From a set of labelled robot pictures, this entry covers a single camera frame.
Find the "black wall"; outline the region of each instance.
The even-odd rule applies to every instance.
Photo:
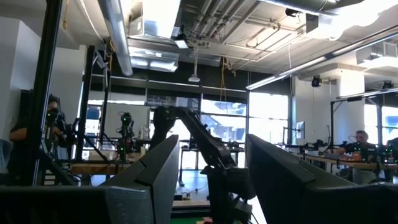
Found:
[[[133,76],[126,77],[122,74],[119,67],[117,59],[113,60],[113,71],[112,76],[112,91],[117,90],[116,86],[123,86],[123,88],[134,87],[134,88],[153,88],[162,89],[170,91],[183,91],[192,93],[205,93],[209,95],[220,95],[220,90],[214,90],[206,87],[220,88],[221,87],[221,68],[212,67],[207,65],[198,65],[198,76],[200,77],[199,83],[189,82],[188,79],[193,73],[193,64],[180,62],[178,64],[178,69],[174,73],[167,72],[157,72],[152,70],[143,70],[138,68],[133,68]],[[237,71],[236,74],[224,71],[224,82],[225,87],[230,90],[239,91],[227,91],[227,96],[246,98],[246,86],[267,78],[270,74],[264,73],[254,73],[246,71]],[[93,68],[93,74],[103,74],[102,69],[96,64]],[[95,77],[93,83],[102,83],[102,78]],[[170,85],[166,83],[178,83],[180,85]],[[262,86],[255,91],[260,91],[270,94],[280,94],[280,95],[290,95],[290,79],[280,80],[266,86]]]

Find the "black robotic arm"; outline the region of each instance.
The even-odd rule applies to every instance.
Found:
[[[214,138],[192,110],[182,107],[159,106],[154,111],[154,135],[150,150],[166,139],[168,131],[180,119],[195,138],[196,144],[207,166],[201,172],[208,177],[211,217],[215,223],[233,223],[234,218],[242,222],[251,216],[251,206],[246,202],[256,196],[247,168],[238,168],[230,150],[222,141]]]

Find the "column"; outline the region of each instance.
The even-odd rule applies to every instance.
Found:
[[[339,96],[353,95],[365,91],[364,75],[358,72],[344,73],[337,80]],[[357,130],[364,130],[365,100],[343,102],[335,112],[335,143],[341,144],[355,136]]]

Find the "hanging cord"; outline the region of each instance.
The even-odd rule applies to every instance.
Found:
[[[97,32],[97,30],[95,29],[95,26],[94,26],[94,24],[93,24],[93,21],[91,21],[90,16],[88,15],[87,8],[86,8],[86,4],[85,4],[84,0],[80,0],[80,4],[81,4],[81,6],[83,7],[83,10],[85,11],[85,14],[86,14],[86,17],[87,17],[87,19],[88,19],[88,22],[90,22],[90,25],[91,25],[91,27],[93,28],[95,34],[97,35],[97,37],[98,37],[101,41],[103,41],[102,37],[100,36],[100,34],[99,34],[99,33]]]
[[[65,13],[63,14],[63,29],[68,29],[67,14],[68,14],[69,0],[67,0],[67,5],[65,6]]]

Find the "security camera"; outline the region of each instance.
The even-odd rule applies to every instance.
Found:
[[[313,77],[311,86],[314,88],[322,86],[322,79],[320,78],[319,75]]]

